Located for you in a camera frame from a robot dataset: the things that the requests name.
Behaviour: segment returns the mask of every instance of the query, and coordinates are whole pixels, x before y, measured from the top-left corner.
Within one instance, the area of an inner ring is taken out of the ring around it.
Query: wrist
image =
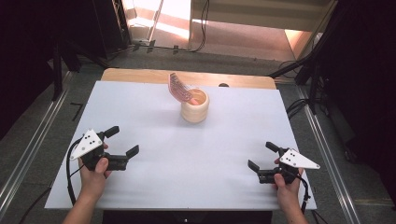
[[[295,212],[301,211],[301,208],[300,208],[300,205],[298,202],[297,203],[289,202],[289,203],[283,204],[282,210],[285,213],[288,213],[288,212],[295,213]]]
[[[78,195],[77,202],[79,201],[80,203],[84,203],[87,205],[96,205],[96,203],[99,201],[99,198],[100,197],[96,197],[82,190],[81,193]]]
[[[284,210],[288,223],[307,223],[300,206],[290,206]]]

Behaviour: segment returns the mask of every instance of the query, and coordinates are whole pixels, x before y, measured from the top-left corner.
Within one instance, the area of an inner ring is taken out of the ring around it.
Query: black cable
[[[206,42],[206,24],[207,24],[207,15],[209,12],[209,0],[206,1],[204,8],[202,10],[202,14],[201,14],[201,30],[202,30],[202,41],[201,41],[201,45],[198,47],[198,49],[193,50],[192,52],[197,52],[201,49],[204,48],[205,46],[205,42]]]
[[[46,190],[44,190],[43,193],[40,194],[40,196],[38,196],[37,199],[35,199],[35,201],[30,205],[30,207],[26,210],[26,212],[23,214],[21,221],[19,222],[19,224],[22,224],[24,222],[24,220],[26,219],[27,215],[29,215],[30,211],[33,209],[33,207],[35,207],[35,205],[48,193],[50,192],[50,190],[52,189],[52,181],[49,183],[49,186],[46,188]]]
[[[297,61],[285,61],[285,62],[281,63],[281,64],[277,67],[277,69],[279,70],[280,67],[281,67],[284,63],[297,63],[297,64],[298,64]],[[283,77],[286,77],[286,78],[294,78],[294,77],[288,77],[288,76],[286,76],[285,74],[282,74],[282,76],[283,76]]]
[[[306,181],[300,175],[297,175],[296,178],[300,179],[303,182],[303,185],[305,187],[305,194],[304,194],[304,198],[303,198],[303,204],[301,205],[301,211],[304,213],[305,212],[306,203],[308,202],[308,199],[311,198],[311,196],[309,196],[309,194],[308,194],[308,183],[306,183]]]
[[[286,113],[288,114],[288,118],[291,119],[292,117],[294,117],[307,104],[309,104],[309,99],[299,99],[299,100],[294,101],[288,107],[288,109],[286,109]]]
[[[73,191],[73,185],[72,185],[72,180],[71,180],[71,175],[70,175],[70,155],[72,154],[73,148],[81,141],[81,139],[82,139],[82,137],[72,144],[72,146],[67,151],[67,156],[66,156],[67,190],[69,192],[70,200],[72,201],[73,205],[76,203],[76,196]]]
[[[318,223],[318,219],[317,219],[317,216],[318,216],[318,217],[320,217],[320,219],[322,221],[324,221],[324,223],[329,224],[317,211],[311,210],[311,212],[312,212],[312,215],[314,216],[314,219],[317,221],[317,223]]]
[[[82,167],[84,167],[84,164],[82,164],[75,172],[73,172],[73,174],[71,174],[70,177],[72,177],[75,173],[81,170]]]

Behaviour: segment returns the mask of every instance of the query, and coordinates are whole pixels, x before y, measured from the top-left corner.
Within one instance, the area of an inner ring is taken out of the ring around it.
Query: human hand
[[[78,159],[79,166],[82,165],[82,160]],[[90,171],[87,167],[80,169],[81,175],[81,192],[78,197],[86,197],[96,203],[103,194],[106,186],[106,179],[110,176],[111,171],[107,171],[108,159],[102,158],[96,164],[95,170]]]
[[[275,164],[279,164],[279,159],[275,160]],[[303,169],[299,169],[299,174],[303,173]],[[300,210],[298,201],[298,191],[300,188],[300,180],[295,178],[291,184],[286,184],[282,174],[275,174],[274,179],[277,186],[277,201],[283,212]]]

